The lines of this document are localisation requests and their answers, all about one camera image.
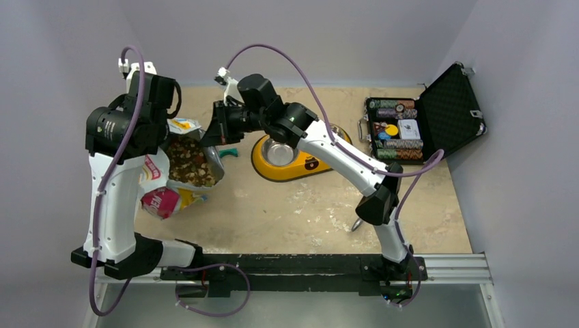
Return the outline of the white yellow pet food bag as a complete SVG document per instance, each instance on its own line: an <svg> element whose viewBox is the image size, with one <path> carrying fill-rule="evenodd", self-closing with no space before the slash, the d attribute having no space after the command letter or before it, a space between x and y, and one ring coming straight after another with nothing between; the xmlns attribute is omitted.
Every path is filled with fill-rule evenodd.
<svg viewBox="0 0 579 328"><path fill-rule="evenodd" d="M145 157L139 177L141 208L167 219L204 202L224 178L218 150L200 144L205 131L196 120L168 120L169 136L156 154Z"/></svg>

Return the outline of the metal food scoop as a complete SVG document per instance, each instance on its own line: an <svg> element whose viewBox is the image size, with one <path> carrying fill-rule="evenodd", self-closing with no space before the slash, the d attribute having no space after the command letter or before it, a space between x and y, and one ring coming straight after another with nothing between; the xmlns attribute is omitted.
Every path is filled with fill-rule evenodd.
<svg viewBox="0 0 579 328"><path fill-rule="evenodd" d="M356 231L357 229L359 229L359 227L361 226L362 223L363 223L363 220L360 219L360 218L358 218L358 219L352 224L351 231L354 232L354 231Z"/></svg>

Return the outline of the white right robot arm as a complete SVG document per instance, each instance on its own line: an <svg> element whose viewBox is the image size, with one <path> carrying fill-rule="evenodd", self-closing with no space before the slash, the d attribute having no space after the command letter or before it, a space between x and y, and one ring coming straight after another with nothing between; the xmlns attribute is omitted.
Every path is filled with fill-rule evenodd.
<svg viewBox="0 0 579 328"><path fill-rule="evenodd" d="M236 144L247 133L263 131L275 142L321 160L361 193L355 212L375 228L385 273L399 278L409 271L410 246L395 217L401 206L400 166L391 171L339 137L312 110L298 102L284 102L261 74L237 81L223 73L215 81L223 87L223 99L212 105L212 117L200 141L203 147Z"/></svg>

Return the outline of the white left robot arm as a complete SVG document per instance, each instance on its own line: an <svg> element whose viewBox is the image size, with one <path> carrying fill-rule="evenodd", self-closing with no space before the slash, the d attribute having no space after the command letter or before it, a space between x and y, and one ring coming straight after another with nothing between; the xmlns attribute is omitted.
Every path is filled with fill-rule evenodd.
<svg viewBox="0 0 579 328"><path fill-rule="evenodd" d="M175 79L158 75L150 61L144 71L144 103L133 132L128 127L138 107L138 63L131 64L126 74L128 91L87 118L85 147L94 198L87 237L70 259L85 268L102 267L106 276L119 280L147 275L158 267L177 267L186 279L196 279L203 273L196 244L135 232L143 194L139 178L146 159L160 154L159 147L169 135L167 111L176 86Z"/></svg>

